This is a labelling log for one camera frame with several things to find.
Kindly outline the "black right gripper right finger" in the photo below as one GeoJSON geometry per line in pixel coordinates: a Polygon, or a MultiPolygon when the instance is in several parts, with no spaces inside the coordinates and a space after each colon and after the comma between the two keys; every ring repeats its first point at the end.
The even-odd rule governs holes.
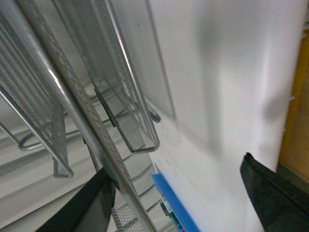
{"type": "Polygon", "coordinates": [[[243,157],[240,174],[248,197],[266,232],[307,232],[309,195],[257,161],[243,157]]]}

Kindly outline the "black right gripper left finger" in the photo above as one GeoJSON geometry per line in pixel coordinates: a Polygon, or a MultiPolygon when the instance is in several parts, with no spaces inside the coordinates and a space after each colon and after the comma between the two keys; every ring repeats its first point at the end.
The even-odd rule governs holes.
{"type": "Polygon", "coordinates": [[[115,186],[100,169],[55,215],[38,228],[40,232],[106,232],[114,207],[115,186]]]}

